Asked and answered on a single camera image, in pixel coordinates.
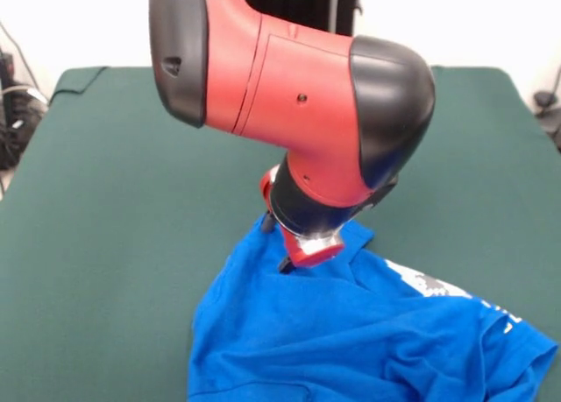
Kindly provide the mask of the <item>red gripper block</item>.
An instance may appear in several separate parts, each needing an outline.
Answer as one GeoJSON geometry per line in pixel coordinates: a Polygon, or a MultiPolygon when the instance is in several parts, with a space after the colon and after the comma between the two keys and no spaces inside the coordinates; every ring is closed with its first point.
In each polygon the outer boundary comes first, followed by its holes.
{"type": "Polygon", "coordinates": [[[279,263],[279,273],[290,274],[296,267],[314,267],[326,260],[332,259],[344,248],[344,241],[340,228],[312,234],[298,236],[281,224],[273,212],[271,192],[280,166],[273,166],[262,177],[259,188],[266,204],[266,213],[261,223],[261,231],[270,234],[277,224],[280,225],[281,235],[287,250],[287,256],[279,263]]]}

